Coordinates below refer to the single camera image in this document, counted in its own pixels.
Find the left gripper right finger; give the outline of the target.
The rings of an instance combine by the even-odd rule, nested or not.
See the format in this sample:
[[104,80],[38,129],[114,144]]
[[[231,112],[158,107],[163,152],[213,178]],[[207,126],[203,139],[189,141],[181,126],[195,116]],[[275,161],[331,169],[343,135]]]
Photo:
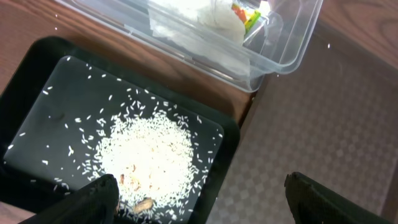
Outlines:
[[300,172],[287,175],[284,187],[295,223],[390,224]]

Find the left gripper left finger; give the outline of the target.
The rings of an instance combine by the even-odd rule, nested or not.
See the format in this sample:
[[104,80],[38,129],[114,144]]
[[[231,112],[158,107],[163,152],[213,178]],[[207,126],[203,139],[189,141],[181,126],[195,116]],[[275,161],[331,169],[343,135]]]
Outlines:
[[105,174],[20,224],[110,224],[118,204],[118,182]]

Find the rice food scraps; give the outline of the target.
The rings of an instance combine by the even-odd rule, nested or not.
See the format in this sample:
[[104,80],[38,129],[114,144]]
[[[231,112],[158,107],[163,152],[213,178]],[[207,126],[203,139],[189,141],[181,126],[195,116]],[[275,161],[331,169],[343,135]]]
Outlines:
[[67,56],[41,89],[4,162],[66,193],[111,174],[120,217],[187,223],[223,137],[216,122]]

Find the yellow green snack wrapper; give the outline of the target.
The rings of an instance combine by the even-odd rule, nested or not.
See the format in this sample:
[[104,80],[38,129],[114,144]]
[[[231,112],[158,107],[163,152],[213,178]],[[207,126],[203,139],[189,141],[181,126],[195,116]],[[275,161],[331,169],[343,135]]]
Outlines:
[[243,22],[246,33],[248,33],[253,28],[257,20],[261,17],[261,13],[259,11],[250,11],[249,9],[244,9],[236,3],[233,3],[231,8],[239,17],[239,19]]

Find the white tissue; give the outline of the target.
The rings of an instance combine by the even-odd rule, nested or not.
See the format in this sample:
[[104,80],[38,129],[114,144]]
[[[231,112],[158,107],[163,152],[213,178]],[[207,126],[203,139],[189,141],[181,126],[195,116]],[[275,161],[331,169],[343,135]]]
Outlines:
[[150,28],[154,37],[165,38],[195,56],[247,77],[249,59],[239,50],[246,31],[232,4],[215,0],[151,0]]

